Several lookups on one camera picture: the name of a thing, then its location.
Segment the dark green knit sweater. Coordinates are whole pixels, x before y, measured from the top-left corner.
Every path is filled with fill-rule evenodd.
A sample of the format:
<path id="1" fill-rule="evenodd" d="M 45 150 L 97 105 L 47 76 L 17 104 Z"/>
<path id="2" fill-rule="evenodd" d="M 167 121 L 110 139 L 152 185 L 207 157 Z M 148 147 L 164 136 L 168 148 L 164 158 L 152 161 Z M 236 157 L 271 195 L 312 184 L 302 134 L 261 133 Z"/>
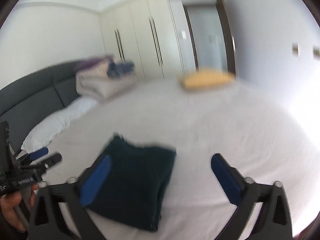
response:
<path id="1" fill-rule="evenodd" d="M 81 206 L 134 228 L 158 231 L 176 155 L 172 147 L 135 146 L 115 134 L 81 175 Z"/>

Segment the white pillow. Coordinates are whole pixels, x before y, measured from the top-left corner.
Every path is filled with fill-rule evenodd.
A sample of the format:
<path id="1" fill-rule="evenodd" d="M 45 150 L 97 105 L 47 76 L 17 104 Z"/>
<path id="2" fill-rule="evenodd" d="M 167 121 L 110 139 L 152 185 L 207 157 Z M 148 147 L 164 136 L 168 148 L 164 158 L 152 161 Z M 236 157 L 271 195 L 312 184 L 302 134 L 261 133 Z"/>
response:
<path id="1" fill-rule="evenodd" d="M 37 124 L 26 136 L 21 150 L 33 153 L 48 146 L 72 121 L 82 117 L 98 103 L 98 100 L 89 96 L 78 97 L 66 108 L 54 112 Z"/>

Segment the dark grey headboard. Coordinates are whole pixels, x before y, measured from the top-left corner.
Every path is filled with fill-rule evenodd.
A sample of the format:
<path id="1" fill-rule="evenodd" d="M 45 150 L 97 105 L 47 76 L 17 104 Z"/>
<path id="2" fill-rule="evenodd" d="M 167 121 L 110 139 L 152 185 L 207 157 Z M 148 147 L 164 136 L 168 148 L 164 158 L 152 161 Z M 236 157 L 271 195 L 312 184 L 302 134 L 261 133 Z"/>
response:
<path id="1" fill-rule="evenodd" d="M 10 146 L 16 155 L 37 124 L 79 97 L 75 88 L 79 63 L 69 61 L 46 67 L 1 89 L 1 121 L 9 123 Z"/>

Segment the white bed sheet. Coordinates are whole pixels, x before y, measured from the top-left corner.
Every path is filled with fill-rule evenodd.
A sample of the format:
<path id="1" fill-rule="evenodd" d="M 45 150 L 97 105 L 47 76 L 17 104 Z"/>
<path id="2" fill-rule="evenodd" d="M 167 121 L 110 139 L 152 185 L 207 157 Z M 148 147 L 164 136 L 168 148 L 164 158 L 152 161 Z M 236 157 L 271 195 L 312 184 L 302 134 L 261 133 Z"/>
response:
<path id="1" fill-rule="evenodd" d="M 317 151 L 280 106 L 242 83 L 187 92 L 177 80 L 158 81 L 99 104 L 51 142 L 49 150 L 63 160 L 44 180 L 59 184 L 79 176 L 114 133 L 136 145 L 171 146 L 177 158 L 159 230 L 91 213 L 107 239 L 214 239 L 234 211 L 211 171 L 214 153 L 258 183 L 282 182 L 294 234 L 319 213 Z"/>

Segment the folded beige duvet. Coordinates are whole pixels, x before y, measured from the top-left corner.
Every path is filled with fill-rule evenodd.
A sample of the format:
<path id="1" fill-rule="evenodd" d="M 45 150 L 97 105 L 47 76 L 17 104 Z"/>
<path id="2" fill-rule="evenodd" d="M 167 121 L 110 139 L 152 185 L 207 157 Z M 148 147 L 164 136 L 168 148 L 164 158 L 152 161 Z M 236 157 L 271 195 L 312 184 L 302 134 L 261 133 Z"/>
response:
<path id="1" fill-rule="evenodd" d="M 81 96 L 91 96 L 99 101 L 108 100 L 122 93 L 138 82 L 135 72 L 110 77 L 107 74 L 110 63 L 100 61 L 90 68 L 76 72 L 76 92 Z"/>

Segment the purple pillow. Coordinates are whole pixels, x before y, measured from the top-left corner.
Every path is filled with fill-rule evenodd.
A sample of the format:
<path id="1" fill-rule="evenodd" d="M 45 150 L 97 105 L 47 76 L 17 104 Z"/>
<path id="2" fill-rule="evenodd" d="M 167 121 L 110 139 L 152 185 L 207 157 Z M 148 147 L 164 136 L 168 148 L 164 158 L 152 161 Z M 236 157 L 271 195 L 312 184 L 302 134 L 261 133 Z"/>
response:
<path id="1" fill-rule="evenodd" d="M 82 60 L 75 65 L 74 71 L 78 72 L 81 70 L 86 70 L 86 69 L 92 68 L 95 64 L 97 64 L 103 60 L 106 60 L 106 59 L 113 60 L 114 56 L 113 55 L 106 55 L 106 56 L 102 56 L 102 57 L 92 57 L 89 59 Z"/>

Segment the blue grey cloth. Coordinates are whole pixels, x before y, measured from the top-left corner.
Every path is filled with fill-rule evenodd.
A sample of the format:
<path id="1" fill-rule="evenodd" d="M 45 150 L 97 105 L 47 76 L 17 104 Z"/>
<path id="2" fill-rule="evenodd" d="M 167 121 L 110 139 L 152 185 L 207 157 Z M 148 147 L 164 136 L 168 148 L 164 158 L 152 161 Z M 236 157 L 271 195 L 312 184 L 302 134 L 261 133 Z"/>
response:
<path id="1" fill-rule="evenodd" d="M 134 72 L 135 65 L 133 62 L 111 62 L 108 65 L 107 76 L 109 78 L 120 78 L 124 75 L 131 74 Z"/>

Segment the cream wardrobe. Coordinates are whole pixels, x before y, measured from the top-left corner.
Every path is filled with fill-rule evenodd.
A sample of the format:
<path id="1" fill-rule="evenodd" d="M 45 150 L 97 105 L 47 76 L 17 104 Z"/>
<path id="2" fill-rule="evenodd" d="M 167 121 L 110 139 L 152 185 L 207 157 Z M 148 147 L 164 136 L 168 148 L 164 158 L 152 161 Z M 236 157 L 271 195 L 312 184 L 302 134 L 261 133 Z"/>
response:
<path id="1" fill-rule="evenodd" d="M 104 9 L 100 26 L 106 53 L 132 61 L 140 80 L 166 80 L 195 72 L 181 3 L 123 0 Z"/>

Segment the yellow pillow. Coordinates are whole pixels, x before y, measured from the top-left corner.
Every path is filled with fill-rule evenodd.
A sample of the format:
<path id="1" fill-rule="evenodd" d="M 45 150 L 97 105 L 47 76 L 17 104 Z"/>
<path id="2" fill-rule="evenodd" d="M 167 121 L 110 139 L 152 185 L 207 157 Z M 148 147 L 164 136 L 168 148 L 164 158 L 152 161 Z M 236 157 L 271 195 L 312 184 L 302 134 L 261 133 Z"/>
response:
<path id="1" fill-rule="evenodd" d="M 217 88 L 235 82 L 235 75 L 230 72 L 209 68 L 185 74 L 179 79 L 185 90 L 203 90 Z"/>

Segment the wall switch plate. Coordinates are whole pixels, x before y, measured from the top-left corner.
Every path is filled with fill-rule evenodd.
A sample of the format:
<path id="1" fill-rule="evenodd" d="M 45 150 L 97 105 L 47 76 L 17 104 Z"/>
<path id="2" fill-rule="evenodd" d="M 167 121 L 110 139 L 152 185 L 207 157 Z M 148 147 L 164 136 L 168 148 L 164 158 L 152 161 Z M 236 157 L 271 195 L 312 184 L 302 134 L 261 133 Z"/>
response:
<path id="1" fill-rule="evenodd" d="M 292 53 L 295 56 L 299 56 L 299 44 L 298 43 L 292 44 Z"/>

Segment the wall socket plate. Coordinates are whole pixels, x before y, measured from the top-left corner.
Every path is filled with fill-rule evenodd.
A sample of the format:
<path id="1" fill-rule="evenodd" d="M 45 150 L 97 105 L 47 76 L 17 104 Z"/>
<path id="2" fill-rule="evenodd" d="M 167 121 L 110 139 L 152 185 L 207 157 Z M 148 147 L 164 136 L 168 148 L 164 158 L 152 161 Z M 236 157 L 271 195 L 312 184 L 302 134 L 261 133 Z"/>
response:
<path id="1" fill-rule="evenodd" d="M 316 59 L 320 58 L 320 47 L 319 46 L 313 46 L 313 57 Z"/>

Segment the brown door frame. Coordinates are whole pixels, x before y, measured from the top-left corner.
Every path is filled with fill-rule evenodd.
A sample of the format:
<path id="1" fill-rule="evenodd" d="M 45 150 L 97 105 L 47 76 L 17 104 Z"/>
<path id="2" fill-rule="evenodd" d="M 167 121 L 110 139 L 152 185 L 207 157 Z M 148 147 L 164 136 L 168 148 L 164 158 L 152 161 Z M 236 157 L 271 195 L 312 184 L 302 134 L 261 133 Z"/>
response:
<path id="1" fill-rule="evenodd" d="M 237 74 L 234 37 L 224 0 L 183 5 L 195 69 L 205 67 Z"/>

